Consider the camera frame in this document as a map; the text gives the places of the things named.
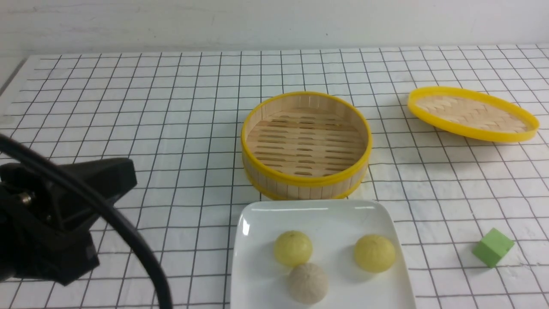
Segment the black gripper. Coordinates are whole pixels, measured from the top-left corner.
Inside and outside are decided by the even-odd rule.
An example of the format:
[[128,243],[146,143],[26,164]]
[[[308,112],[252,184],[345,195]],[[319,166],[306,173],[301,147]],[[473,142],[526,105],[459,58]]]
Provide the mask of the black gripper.
[[69,285],[100,265],[90,228],[99,219],[83,197],[22,164],[1,174],[1,281]]

